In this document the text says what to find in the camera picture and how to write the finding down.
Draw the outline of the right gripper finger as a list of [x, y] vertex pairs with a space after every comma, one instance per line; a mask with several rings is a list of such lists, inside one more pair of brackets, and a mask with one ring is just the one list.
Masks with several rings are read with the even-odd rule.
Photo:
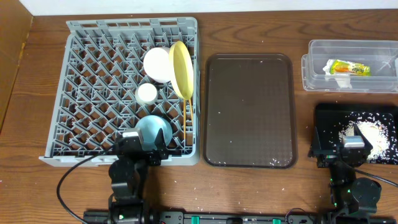
[[354, 124], [354, 135], [359, 136], [363, 142], [363, 148], [364, 149], [372, 149], [373, 146], [372, 144], [366, 139], [366, 137], [363, 135], [361, 130], [359, 129], [357, 124]]
[[310, 150], [308, 152], [308, 157], [318, 157], [320, 155], [321, 145], [320, 138], [318, 134], [317, 127], [314, 127], [314, 134], [312, 138], [312, 143], [310, 145]]

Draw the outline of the light blue bowl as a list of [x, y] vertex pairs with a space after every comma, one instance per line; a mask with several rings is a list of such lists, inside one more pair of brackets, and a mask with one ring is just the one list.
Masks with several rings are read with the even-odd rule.
[[168, 146], [172, 140], [172, 127], [167, 120], [161, 118], [160, 116], [145, 116], [137, 122], [135, 128], [138, 128], [141, 131], [143, 137], [142, 148], [144, 150], [155, 148], [155, 138], [159, 132], [159, 129], [162, 129], [163, 131], [166, 146]]

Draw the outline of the cream white cup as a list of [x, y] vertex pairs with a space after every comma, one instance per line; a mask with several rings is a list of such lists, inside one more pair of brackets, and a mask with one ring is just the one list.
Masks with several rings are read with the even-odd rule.
[[158, 97], [156, 87], [151, 83], [140, 85], [135, 91], [136, 101], [140, 105], [153, 105]]

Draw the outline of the wooden chopstick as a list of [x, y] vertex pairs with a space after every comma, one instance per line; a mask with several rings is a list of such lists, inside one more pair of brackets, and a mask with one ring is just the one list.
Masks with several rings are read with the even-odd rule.
[[193, 126], [194, 125], [194, 121], [193, 121], [193, 105], [192, 105], [192, 99], [191, 98], [188, 100], [188, 104], [189, 104], [189, 108], [190, 108], [191, 123], [192, 123], [192, 126]]
[[186, 100], [183, 100], [183, 139], [185, 140], [186, 138], [186, 119], [187, 119], [187, 114], [186, 114], [186, 107], [187, 103]]

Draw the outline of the foil snack wrapper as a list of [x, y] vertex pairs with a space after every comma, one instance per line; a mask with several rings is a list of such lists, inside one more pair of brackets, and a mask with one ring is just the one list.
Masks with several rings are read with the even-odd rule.
[[325, 80], [333, 78], [340, 88], [352, 88], [350, 76], [370, 77], [370, 66], [338, 59], [329, 59], [323, 67]]

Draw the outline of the yellow plate with crumbs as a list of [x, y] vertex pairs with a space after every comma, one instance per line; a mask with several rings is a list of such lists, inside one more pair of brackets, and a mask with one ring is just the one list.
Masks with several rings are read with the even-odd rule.
[[179, 98], [190, 100], [193, 96], [194, 72], [191, 56], [182, 41], [174, 43], [169, 51], [170, 81]]

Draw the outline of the pink plate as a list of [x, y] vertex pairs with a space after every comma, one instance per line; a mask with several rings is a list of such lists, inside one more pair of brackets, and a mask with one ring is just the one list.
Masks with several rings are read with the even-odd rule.
[[150, 49], [144, 57], [144, 71], [153, 80], [159, 83], [170, 81], [170, 62], [168, 47]]

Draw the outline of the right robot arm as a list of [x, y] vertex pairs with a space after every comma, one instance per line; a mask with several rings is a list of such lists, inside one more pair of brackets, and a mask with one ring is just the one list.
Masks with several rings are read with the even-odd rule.
[[381, 185], [366, 177], [357, 178], [356, 168], [366, 162], [373, 146], [357, 125], [354, 134], [343, 137], [342, 143], [325, 148], [317, 130], [309, 157], [317, 158], [317, 167], [328, 168], [331, 175], [331, 201], [335, 210], [317, 216], [315, 223], [370, 223], [377, 212]]

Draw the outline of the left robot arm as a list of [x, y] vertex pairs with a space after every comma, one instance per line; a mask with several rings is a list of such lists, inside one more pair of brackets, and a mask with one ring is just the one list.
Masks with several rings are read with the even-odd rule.
[[113, 194], [109, 198], [107, 223], [154, 224], [160, 214], [150, 208], [143, 198], [144, 184], [150, 166], [159, 166], [168, 157], [163, 130], [159, 129], [155, 149], [145, 151], [138, 130], [120, 137], [114, 144], [118, 160], [111, 164], [109, 177]]

